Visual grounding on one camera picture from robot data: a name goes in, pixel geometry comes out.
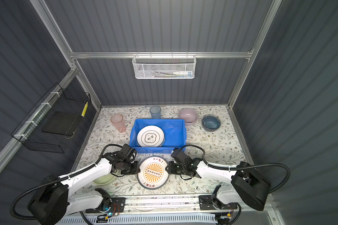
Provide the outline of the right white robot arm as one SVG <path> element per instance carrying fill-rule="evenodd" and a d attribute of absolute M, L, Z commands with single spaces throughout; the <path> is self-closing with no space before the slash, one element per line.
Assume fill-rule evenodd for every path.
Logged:
<path fill-rule="evenodd" d="M 165 168 L 168 174 L 184 175 L 189 179 L 208 178 L 220 181 L 210 196 L 210 203 L 216 209 L 242 200 L 250 208 L 263 211 L 269 194 L 270 183 L 255 169 L 235 170 L 234 167 L 219 169 L 203 160 L 186 159 L 184 162 L 171 161 Z"/>

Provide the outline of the white plate clover outline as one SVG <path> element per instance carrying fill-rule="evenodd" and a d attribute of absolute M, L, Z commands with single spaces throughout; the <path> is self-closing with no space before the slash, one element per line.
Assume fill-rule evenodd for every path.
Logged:
<path fill-rule="evenodd" d="M 137 135 L 140 147 L 160 147 L 165 141 L 165 134 L 158 126 L 146 126 Z"/>

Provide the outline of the white plate orange sun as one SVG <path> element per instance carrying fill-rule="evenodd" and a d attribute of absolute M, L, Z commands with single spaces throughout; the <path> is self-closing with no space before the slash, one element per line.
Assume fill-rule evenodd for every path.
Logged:
<path fill-rule="evenodd" d="M 140 172 L 137 174 L 139 184 L 150 190 L 159 189 L 169 179 L 169 173 L 165 170 L 168 162 L 159 156 L 146 158 L 140 164 Z"/>

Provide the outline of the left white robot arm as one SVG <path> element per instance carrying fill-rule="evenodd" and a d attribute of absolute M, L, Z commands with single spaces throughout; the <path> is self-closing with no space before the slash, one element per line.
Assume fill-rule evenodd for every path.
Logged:
<path fill-rule="evenodd" d="M 67 180 L 39 188 L 28 203 L 29 212 L 42 225 L 54 225 L 64 216 L 88 209 L 112 213 L 114 204 L 102 188 L 84 194 L 76 191 L 112 171 L 118 170 L 122 175 L 139 173 L 136 155 L 134 149 L 106 153 L 98 163 L 66 175 Z"/>

